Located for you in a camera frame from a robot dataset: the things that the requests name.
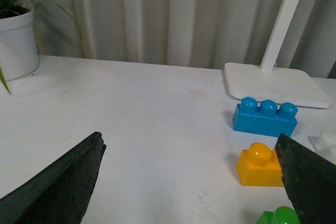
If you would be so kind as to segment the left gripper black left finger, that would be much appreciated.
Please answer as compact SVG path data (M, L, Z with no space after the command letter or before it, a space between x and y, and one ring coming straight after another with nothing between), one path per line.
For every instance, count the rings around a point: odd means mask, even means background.
M1 223L81 223L106 145L94 132L1 198Z

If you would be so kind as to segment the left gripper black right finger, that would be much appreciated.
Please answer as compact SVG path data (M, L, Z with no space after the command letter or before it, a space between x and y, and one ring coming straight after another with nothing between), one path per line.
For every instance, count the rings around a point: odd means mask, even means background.
M335 223L335 165L283 133L275 150L300 223Z

